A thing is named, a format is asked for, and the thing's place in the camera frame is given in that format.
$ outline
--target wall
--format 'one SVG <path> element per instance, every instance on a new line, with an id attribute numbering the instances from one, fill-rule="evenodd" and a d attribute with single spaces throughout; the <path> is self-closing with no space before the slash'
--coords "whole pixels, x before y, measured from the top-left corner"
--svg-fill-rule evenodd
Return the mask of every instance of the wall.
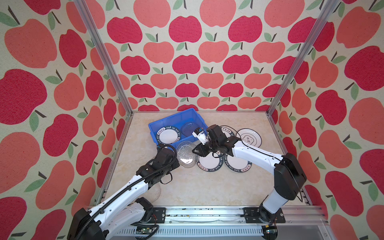
<path id="1" fill-rule="evenodd" d="M 331 44 L 306 56 L 310 74 L 289 85 L 276 126 L 337 239 L 384 239 L 384 2 L 344 2 L 325 25 Z"/>
<path id="2" fill-rule="evenodd" d="M 125 110 L 73 2 L 4 0 L 0 12 L 0 239 L 66 239 L 96 201 Z"/>
<path id="3" fill-rule="evenodd" d="M 134 111 L 266 110 L 320 13 L 311 3 L 101 0 L 99 33 Z"/>

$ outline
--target beige table surface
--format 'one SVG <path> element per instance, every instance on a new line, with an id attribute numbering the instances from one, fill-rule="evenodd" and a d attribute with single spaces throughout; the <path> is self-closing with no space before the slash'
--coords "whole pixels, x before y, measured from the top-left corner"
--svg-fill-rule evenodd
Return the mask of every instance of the beige table surface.
<path id="1" fill-rule="evenodd" d="M 148 124 L 173 113 L 134 113 L 122 151 L 108 187 L 106 198 L 124 186 L 137 169 L 156 155 Z M 282 154 L 265 113 L 199 112 L 207 126 L 228 125 L 234 129 L 251 128 L 262 138 L 260 148 Z M 160 197 L 153 205 L 167 206 L 223 206 L 259 205 L 273 188 L 273 176 L 253 164 L 244 173 L 231 171 L 225 164 L 216 172 L 205 172 L 197 165 L 179 167 L 172 171 L 173 181 L 160 184 Z M 297 198 L 286 205 L 305 205 Z"/>

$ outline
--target metal bar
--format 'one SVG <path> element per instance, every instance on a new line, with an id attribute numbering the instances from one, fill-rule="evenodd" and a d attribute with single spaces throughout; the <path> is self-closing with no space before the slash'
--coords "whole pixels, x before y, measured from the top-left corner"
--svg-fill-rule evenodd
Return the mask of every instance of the metal bar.
<path id="1" fill-rule="evenodd" d="M 283 140 L 281 139 L 277 129 L 276 129 L 276 125 L 275 125 L 275 122 L 273 121 L 272 119 L 272 115 L 268 115 L 268 113 L 266 114 L 266 117 L 268 118 L 268 121 L 269 123 L 271 124 L 271 128 L 273 130 L 273 133 L 275 134 L 276 136 L 276 139 L 277 141 L 279 142 L 279 145 L 281 147 L 281 150 L 283 151 L 283 154 L 287 154 L 288 150 L 287 148 L 285 147 L 284 143 L 283 143 Z"/>
<path id="2" fill-rule="evenodd" d="M 133 118 L 133 114 L 131 116 L 128 116 L 128 121 L 125 123 L 124 129 L 123 129 L 122 134 L 121 134 L 120 141 L 117 145 L 116 154 L 113 157 L 111 164 L 109 165 L 109 168 L 107 171 L 108 174 L 107 174 L 106 178 L 104 179 L 103 185 L 101 186 L 101 190 L 98 194 L 95 205 L 97 205 L 101 202 L 101 199 L 103 198 L 103 196 L 105 196 L 106 190 L 108 189 L 109 184 L 111 183 L 112 175 L 115 171 L 116 164 L 119 160 L 121 149 L 124 145 L 125 138 L 127 137 L 128 129 L 129 129 L 129 126 L 131 125 L 132 118 Z"/>
<path id="3" fill-rule="evenodd" d="M 128 98 L 125 95 L 124 88 L 119 80 L 119 77 L 113 67 L 111 57 L 108 54 L 108 51 L 103 44 L 101 37 L 99 35 L 99 31 L 96 28 L 96 25 L 93 21 L 93 17 L 88 9 L 88 6 L 85 0 L 74 0 L 77 10 L 83 20 L 85 27 L 87 28 L 91 39 L 99 53 L 101 61 L 103 62 L 105 69 L 112 81 L 113 87 L 116 89 L 116 92 L 120 98 L 121 104 L 124 106 L 125 110 L 129 115 L 132 115 L 132 108 L 129 104 Z"/>
<path id="4" fill-rule="evenodd" d="M 313 43 L 315 42 L 321 30 L 327 23 L 327 20 L 329 19 L 329 16 L 332 14 L 332 11 L 336 7 L 337 3 L 339 3 L 338 0 L 328 0 L 325 3 L 307 39 L 302 44 L 302 48 L 300 49 L 299 54 L 297 55 L 295 61 L 293 62 L 292 67 L 290 68 L 288 74 L 284 77 L 284 80 L 278 92 L 276 93 L 276 96 L 273 98 L 272 103 L 268 109 L 268 115 L 272 115 L 273 111 L 276 109 L 277 104 L 280 102 L 280 99 L 284 95 L 285 90 L 288 88 L 289 83 L 292 81 L 296 72 L 299 70 L 301 64 L 304 61 L 305 56 L 310 51 L 311 47 L 313 46 Z"/>

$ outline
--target green leaf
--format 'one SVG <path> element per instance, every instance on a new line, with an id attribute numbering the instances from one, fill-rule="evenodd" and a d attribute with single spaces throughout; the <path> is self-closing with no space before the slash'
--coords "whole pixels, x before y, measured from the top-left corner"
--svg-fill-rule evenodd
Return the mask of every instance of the green leaf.
<path id="1" fill-rule="evenodd" d="M 251 0 L 244 0 L 244 1 L 240 4 L 239 9 L 246 8 L 246 7 L 249 5 L 250 2 L 251 2 Z"/>
<path id="2" fill-rule="evenodd" d="M 231 50 L 238 49 L 241 46 L 241 42 L 235 43 L 235 45 L 231 48 Z"/>
<path id="3" fill-rule="evenodd" d="M 292 51 L 292 50 L 295 50 L 299 45 L 300 45 L 300 43 L 296 43 L 296 44 L 290 46 L 290 47 L 287 49 L 287 52 Z"/>
<path id="4" fill-rule="evenodd" d="M 7 26 L 17 26 L 17 22 L 5 13 L 0 12 L 0 22 Z"/>
<path id="5" fill-rule="evenodd" d="M 152 42 L 156 42 L 156 38 L 152 35 L 152 34 L 150 34 L 150 33 L 146 33 L 145 34 L 146 36 L 147 36 L 147 38 L 150 40 L 150 41 L 152 41 Z"/>
<path id="6" fill-rule="evenodd" d="M 264 33 L 264 38 L 267 42 L 272 42 L 272 36 L 269 33 Z"/>
<path id="7" fill-rule="evenodd" d="M 378 10 L 382 9 L 383 7 L 384 7 L 384 0 L 381 0 L 381 1 L 379 1 L 378 3 L 376 3 L 376 4 L 371 8 L 371 12 L 378 11 Z"/>
<path id="8" fill-rule="evenodd" d="M 321 162 L 315 162 L 316 166 L 320 169 L 326 169 L 326 167 L 324 166 L 324 164 L 322 164 Z"/>
<path id="9" fill-rule="evenodd" d="M 68 204 L 70 204 L 71 202 L 73 202 L 73 201 L 76 199 L 76 197 L 77 197 L 77 194 L 73 194 L 72 196 L 70 196 L 70 197 L 68 198 L 68 200 L 65 202 L 64 205 L 68 205 Z"/>
<path id="10" fill-rule="evenodd" d="M 273 80 L 277 80 L 277 79 L 280 79 L 280 78 L 282 78 L 283 76 L 284 76 L 284 74 L 281 74 L 281 75 L 277 75 L 277 77 L 273 78 L 273 79 L 272 79 L 272 81 L 273 81 Z"/>
<path id="11" fill-rule="evenodd" d="M 68 157 L 69 158 L 71 158 L 72 157 L 72 155 L 73 155 L 73 145 L 72 144 L 70 144 L 69 146 L 68 146 Z"/>
<path id="12" fill-rule="evenodd" d="M 319 125 L 320 125 L 321 130 L 324 128 L 324 124 L 325 124 L 324 118 L 321 117 L 319 120 Z"/>
<path id="13" fill-rule="evenodd" d="M 56 21 L 55 21 L 55 17 L 53 16 L 52 12 L 48 13 L 48 24 L 49 24 L 49 28 L 51 30 L 53 30 L 55 28 Z"/>
<path id="14" fill-rule="evenodd" d="M 94 164 L 92 164 L 92 175 L 94 175 L 95 174 L 95 170 L 96 170 L 96 164 L 94 163 Z"/>
<path id="15" fill-rule="evenodd" d="M 91 48 L 95 47 L 95 45 L 93 45 L 93 43 L 90 41 L 90 40 L 86 40 L 85 43 L 90 46 Z"/>
<path id="16" fill-rule="evenodd" d="M 377 196 L 379 195 L 379 191 L 377 189 L 377 186 L 376 184 L 374 183 L 371 183 L 368 187 L 368 193 L 369 193 L 369 196 L 371 197 L 371 199 L 373 201 L 375 201 L 377 199 Z"/>
<path id="17" fill-rule="evenodd" d="M 331 207 L 332 210 L 335 211 L 337 207 L 336 199 L 334 197 L 331 198 Z"/>
<path id="18" fill-rule="evenodd" d="M 211 41 L 211 42 L 214 41 L 214 37 L 213 37 L 212 34 L 210 34 L 210 33 L 205 33 L 205 37 L 206 37 L 209 41 Z"/>
<path id="19" fill-rule="evenodd" d="M 332 60 L 332 63 L 337 64 L 337 63 L 344 61 L 345 59 L 346 59 L 346 57 L 344 57 L 344 56 L 338 56 L 338 57 L 335 57 L 334 60 Z"/>
<path id="20" fill-rule="evenodd" d="M 79 73 L 80 73 L 80 76 L 82 76 L 83 75 L 83 65 L 80 63 L 79 64 Z"/>
<path id="21" fill-rule="evenodd" d="M 44 184 L 44 182 L 45 182 L 45 179 L 36 180 L 32 182 L 29 186 L 27 186 L 24 192 L 31 192 L 33 190 L 36 190 L 39 187 L 41 187 Z"/>
<path id="22" fill-rule="evenodd" d="M 204 69 L 204 71 L 205 71 L 206 73 L 211 73 L 211 69 L 209 69 L 209 68 L 207 68 L 207 67 L 203 67 L 203 69 Z"/>
<path id="23" fill-rule="evenodd" d="M 173 5 L 173 10 L 179 9 L 183 5 L 183 0 L 177 0 Z"/>
<path id="24" fill-rule="evenodd" d="M 32 132 L 34 132 L 39 126 L 39 116 L 36 112 L 33 112 L 31 116 L 29 116 L 29 126 L 31 127 Z"/>
<path id="25" fill-rule="evenodd" d="M 316 96 L 317 94 L 315 93 L 315 92 L 309 92 L 308 94 L 307 94 L 307 96 L 308 97 L 314 97 L 314 96 Z"/>
<path id="26" fill-rule="evenodd" d="M 228 79 L 231 79 L 231 78 L 233 78 L 233 76 L 234 76 L 234 75 L 235 75 L 234 73 L 232 73 L 232 74 L 229 74 L 229 75 L 228 75 L 228 77 L 226 77 L 226 78 L 225 78 L 225 80 L 228 80 Z"/>
<path id="27" fill-rule="evenodd" d="M 123 45 L 121 45 L 120 52 L 124 52 L 127 49 L 128 49 L 128 43 L 124 43 Z"/>
<path id="28" fill-rule="evenodd" d="M 158 69 L 158 68 L 153 68 L 153 70 L 155 70 L 155 72 L 157 72 L 158 74 L 161 74 L 161 70 Z"/>
<path id="29" fill-rule="evenodd" d="M 114 6 L 115 6 L 115 1 L 114 0 L 108 0 L 107 4 L 105 5 L 105 10 L 111 11 Z"/>
<path id="30" fill-rule="evenodd" d="M 179 50 L 183 49 L 184 46 L 185 46 L 185 43 L 180 43 L 180 44 L 177 46 L 176 51 L 179 51 Z"/>
<path id="31" fill-rule="evenodd" d="M 307 7 L 306 10 L 312 10 L 314 9 L 315 7 L 317 7 L 320 3 L 321 3 L 322 0 L 315 0 L 313 3 L 311 3 L 311 5 L 309 5 Z"/>
<path id="32" fill-rule="evenodd" d="M 47 80 L 48 82 L 53 83 L 53 84 L 59 84 L 59 83 L 61 83 L 60 78 L 58 78 L 58 77 L 56 77 L 56 76 L 49 76 L 49 77 L 46 77 L 45 80 Z"/>
<path id="33" fill-rule="evenodd" d="M 346 141 L 344 144 L 351 149 L 361 149 L 360 145 L 352 141 Z"/>
<path id="34" fill-rule="evenodd" d="M 359 86 L 357 84 L 353 84 L 351 87 L 351 97 L 353 100 L 356 100 L 359 94 Z"/>
<path id="35" fill-rule="evenodd" d="M 345 3 L 341 2 L 338 10 L 339 17 L 343 17 L 344 9 L 345 9 Z"/>
<path id="36" fill-rule="evenodd" d="M 311 52 L 311 58 L 312 58 L 312 60 L 314 60 L 315 57 L 316 57 L 316 49 L 313 48 L 313 49 L 312 49 L 312 52 Z"/>
<path id="37" fill-rule="evenodd" d="M 79 113 L 77 115 L 78 118 L 85 118 L 86 116 L 87 116 L 87 114 L 85 112 Z"/>

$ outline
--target blue basket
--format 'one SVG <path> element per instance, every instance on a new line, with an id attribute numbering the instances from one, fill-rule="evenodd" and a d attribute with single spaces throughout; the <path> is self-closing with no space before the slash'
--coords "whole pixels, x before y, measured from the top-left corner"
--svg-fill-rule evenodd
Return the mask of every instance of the blue basket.
<path id="1" fill-rule="evenodd" d="M 199 127 L 202 127 L 204 130 L 208 128 L 208 126 L 204 122 L 204 119 L 196 112 L 196 110 L 193 108 L 190 108 L 180 113 L 173 114 L 169 117 L 166 117 L 156 122 L 151 122 L 150 124 L 148 124 L 149 130 L 151 131 L 153 142 L 156 144 L 159 144 L 158 141 L 156 140 L 156 134 L 160 128 L 165 126 L 174 126 L 174 127 L 177 127 L 179 130 L 181 130 L 181 127 L 187 122 L 195 122 Z M 195 138 L 194 136 L 186 137 L 183 134 L 181 134 L 180 140 L 172 143 L 171 145 L 177 148 L 177 146 L 181 142 L 184 142 L 184 141 L 194 142 L 197 140 L 198 139 Z"/>

